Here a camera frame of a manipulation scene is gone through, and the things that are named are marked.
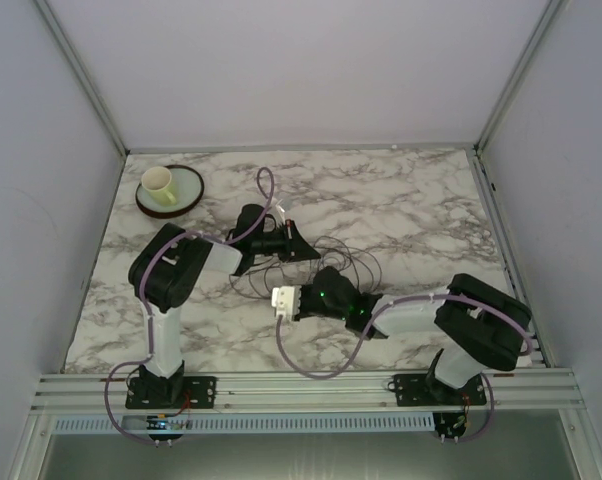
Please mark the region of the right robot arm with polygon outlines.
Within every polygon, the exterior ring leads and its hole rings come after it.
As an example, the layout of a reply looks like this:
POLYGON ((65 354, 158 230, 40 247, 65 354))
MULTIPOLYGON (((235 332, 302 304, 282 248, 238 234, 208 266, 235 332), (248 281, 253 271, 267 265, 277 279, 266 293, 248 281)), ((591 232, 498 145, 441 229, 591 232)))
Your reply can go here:
POLYGON ((469 384, 486 369, 510 372, 532 350, 527 328, 531 311, 520 301, 470 274, 455 275, 449 285, 413 300, 364 293, 333 267, 299 288, 294 319, 341 320, 365 339, 389 339, 408 333, 442 333, 449 344, 437 351, 415 387, 405 388, 411 405, 453 405, 463 401, 469 384))

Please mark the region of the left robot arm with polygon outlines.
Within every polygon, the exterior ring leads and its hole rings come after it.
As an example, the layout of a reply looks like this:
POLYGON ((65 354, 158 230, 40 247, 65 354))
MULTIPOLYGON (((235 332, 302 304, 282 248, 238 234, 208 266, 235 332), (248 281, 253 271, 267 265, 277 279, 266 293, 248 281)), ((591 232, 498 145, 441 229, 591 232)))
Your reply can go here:
POLYGON ((128 281, 142 302, 152 358, 129 381, 127 408, 177 408, 197 397, 193 379, 184 374, 180 314, 202 272, 240 277, 254 266, 257 256, 276 256, 283 263, 321 258, 294 221, 285 220, 267 231, 265 220, 271 217, 257 204, 245 205, 228 233, 232 245, 186 238, 184 229, 168 223, 135 259, 128 281))

